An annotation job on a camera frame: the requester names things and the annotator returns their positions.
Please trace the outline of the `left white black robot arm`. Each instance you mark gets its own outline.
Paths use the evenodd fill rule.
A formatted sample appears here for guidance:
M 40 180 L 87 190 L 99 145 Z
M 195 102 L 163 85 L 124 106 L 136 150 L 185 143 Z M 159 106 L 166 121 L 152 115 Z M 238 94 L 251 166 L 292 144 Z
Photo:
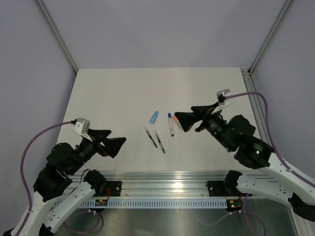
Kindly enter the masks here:
M 47 156 L 47 164 L 39 173 L 31 198 L 18 225 L 5 236 L 52 236 L 64 221 L 88 198 L 116 195 L 117 190 L 97 170 L 89 170 L 80 184 L 57 207 L 53 204 L 72 183 L 74 175 L 95 154 L 114 158 L 126 142 L 125 137 L 109 138 L 111 130 L 88 129 L 75 148 L 59 143 Z

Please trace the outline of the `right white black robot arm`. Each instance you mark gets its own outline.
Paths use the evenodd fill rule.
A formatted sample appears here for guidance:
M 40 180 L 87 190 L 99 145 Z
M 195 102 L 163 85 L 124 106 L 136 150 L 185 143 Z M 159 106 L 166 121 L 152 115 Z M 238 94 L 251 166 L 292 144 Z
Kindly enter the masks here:
M 273 147 L 254 136 L 256 127 L 242 115 L 230 121 L 223 119 L 218 104 L 192 106 L 191 112 L 175 112 L 184 132 L 200 121 L 196 132 L 207 130 L 234 159 L 246 168 L 268 174 L 275 182 L 252 178 L 240 171 L 230 170 L 219 192 L 223 196 L 255 194 L 281 203 L 298 216 L 315 220 L 315 182 L 300 174 L 287 162 L 281 162 Z

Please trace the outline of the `white blue-capped pen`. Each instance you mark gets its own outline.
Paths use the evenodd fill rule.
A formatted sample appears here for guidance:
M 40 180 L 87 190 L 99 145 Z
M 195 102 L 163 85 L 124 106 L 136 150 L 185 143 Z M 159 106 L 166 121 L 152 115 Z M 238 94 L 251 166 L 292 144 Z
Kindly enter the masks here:
M 173 119 L 171 113 L 168 113 L 168 123 L 171 137 L 174 137 Z

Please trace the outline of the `purple pen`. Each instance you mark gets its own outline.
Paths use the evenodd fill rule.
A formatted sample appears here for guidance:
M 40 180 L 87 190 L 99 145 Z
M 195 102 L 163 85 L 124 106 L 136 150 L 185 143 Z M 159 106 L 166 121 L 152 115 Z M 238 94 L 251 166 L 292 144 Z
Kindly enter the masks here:
M 152 143 L 153 143 L 153 145 L 155 146 L 155 148 L 157 148 L 158 146 L 157 146 L 156 142 L 154 141 L 154 139 L 153 139 L 152 135 L 150 134 L 150 132 L 149 132 L 148 128 L 147 128 L 147 127 L 144 127 L 144 129 L 145 129 L 145 131 L 146 131 L 146 133 L 147 133 L 148 137 L 150 138 L 151 142 L 152 142 Z

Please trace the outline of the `blue highlighter pen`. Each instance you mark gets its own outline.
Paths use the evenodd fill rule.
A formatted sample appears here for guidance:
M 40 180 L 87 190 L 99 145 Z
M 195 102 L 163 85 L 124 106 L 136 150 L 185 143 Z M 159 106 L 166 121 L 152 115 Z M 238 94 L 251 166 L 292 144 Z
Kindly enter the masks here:
M 159 112 L 155 111 L 150 119 L 150 124 L 155 124 L 157 117 L 158 117 Z

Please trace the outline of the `black green-tipped pen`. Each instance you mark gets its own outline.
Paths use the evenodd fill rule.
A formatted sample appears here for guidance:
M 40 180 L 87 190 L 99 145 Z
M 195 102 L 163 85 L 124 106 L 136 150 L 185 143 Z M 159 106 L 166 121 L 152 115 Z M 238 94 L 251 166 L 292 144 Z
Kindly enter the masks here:
M 163 147 L 163 144 L 162 144 L 162 142 L 161 142 L 161 140 L 160 140 L 160 137 L 159 137 L 157 131 L 155 131 L 155 136 L 156 136 L 156 138 L 157 138 L 157 141 L 158 141 L 158 143 L 159 143 L 159 146 L 160 146 L 160 148 L 161 148 L 163 154 L 166 154 L 165 149 L 164 149 L 164 147 Z

